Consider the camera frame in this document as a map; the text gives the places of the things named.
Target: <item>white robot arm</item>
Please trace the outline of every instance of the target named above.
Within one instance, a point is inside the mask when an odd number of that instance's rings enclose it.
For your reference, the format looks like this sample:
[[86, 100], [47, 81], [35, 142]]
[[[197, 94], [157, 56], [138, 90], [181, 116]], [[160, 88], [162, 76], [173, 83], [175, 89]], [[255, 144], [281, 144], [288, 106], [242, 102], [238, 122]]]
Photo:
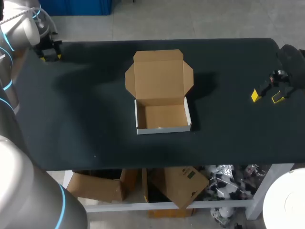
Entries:
[[3, 0], [0, 21], [0, 85], [17, 113], [19, 101], [11, 79], [14, 52], [40, 43], [57, 33], [56, 26], [38, 0]]
[[88, 229], [82, 204], [29, 159], [16, 121], [13, 54], [56, 32], [38, 0], [4, 0], [0, 21], [0, 229]]

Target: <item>yellow part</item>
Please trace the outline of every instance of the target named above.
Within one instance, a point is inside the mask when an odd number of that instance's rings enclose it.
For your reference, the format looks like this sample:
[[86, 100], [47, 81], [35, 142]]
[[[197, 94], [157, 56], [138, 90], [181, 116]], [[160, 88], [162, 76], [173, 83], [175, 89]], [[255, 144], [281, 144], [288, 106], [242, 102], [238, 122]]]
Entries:
[[257, 100], [259, 100], [260, 98], [262, 98], [261, 96], [258, 95], [257, 91], [254, 89], [251, 98], [253, 100], [253, 102], [255, 103]]
[[278, 102], [280, 102], [280, 101], [283, 101], [285, 98], [284, 97], [282, 97], [282, 98], [280, 98], [278, 101], [274, 101], [274, 99], [273, 99], [273, 97], [275, 97], [277, 94], [279, 94], [281, 91], [279, 91], [278, 93], [276, 93], [274, 96], [272, 96], [272, 102], [274, 103], [274, 104], [276, 104], [276, 103], [278, 103]]

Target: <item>black table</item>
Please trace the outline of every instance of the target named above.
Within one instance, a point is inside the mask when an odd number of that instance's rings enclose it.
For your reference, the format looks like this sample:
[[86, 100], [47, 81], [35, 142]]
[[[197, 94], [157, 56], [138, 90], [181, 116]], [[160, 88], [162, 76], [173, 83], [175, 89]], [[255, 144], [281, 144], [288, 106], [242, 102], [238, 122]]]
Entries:
[[[180, 49], [194, 69], [192, 131], [137, 135], [124, 73], [138, 50]], [[46, 170], [305, 162], [305, 96], [253, 103], [279, 69], [271, 39], [76, 42], [63, 60], [30, 53], [19, 76], [18, 121]]]

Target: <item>cardboard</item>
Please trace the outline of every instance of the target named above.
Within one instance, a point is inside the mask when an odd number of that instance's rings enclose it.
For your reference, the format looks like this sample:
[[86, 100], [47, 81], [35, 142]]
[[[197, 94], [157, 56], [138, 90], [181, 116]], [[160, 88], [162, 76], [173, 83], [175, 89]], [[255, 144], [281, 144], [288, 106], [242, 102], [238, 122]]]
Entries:
[[122, 169], [117, 178], [110, 179], [89, 176], [89, 171], [74, 171], [67, 190], [75, 197], [109, 203], [123, 201], [126, 193], [134, 190], [138, 174], [137, 169]]
[[193, 86], [193, 69], [181, 51], [138, 51], [133, 60], [125, 86], [135, 97], [137, 134], [190, 131], [185, 94]]
[[[147, 169], [142, 169], [142, 187], [144, 199], [148, 203], [155, 202], [170, 202], [170, 200], [164, 196], [154, 185], [147, 180]], [[149, 218], [185, 218], [191, 216], [195, 212], [195, 209], [158, 209], [148, 210], [147, 216]]]
[[193, 167], [157, 168], [148, 179], [180, 209], [189, 206], [209, 184]]

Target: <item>table leg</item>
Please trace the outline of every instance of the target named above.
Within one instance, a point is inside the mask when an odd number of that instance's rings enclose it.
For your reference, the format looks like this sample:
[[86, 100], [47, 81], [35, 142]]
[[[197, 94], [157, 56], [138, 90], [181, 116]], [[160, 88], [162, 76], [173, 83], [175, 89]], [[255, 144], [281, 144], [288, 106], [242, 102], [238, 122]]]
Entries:
[[277, 180], [281, 175], [290, 171], [294, 164], [273, 164], [265, 178], [263, 179], [260, 187], [255, 193], [252, 201], [252, 205], [246, 208], [247, 220], [255, 220], [263, 211], [263, 203], [265, 195], [269, 187]]

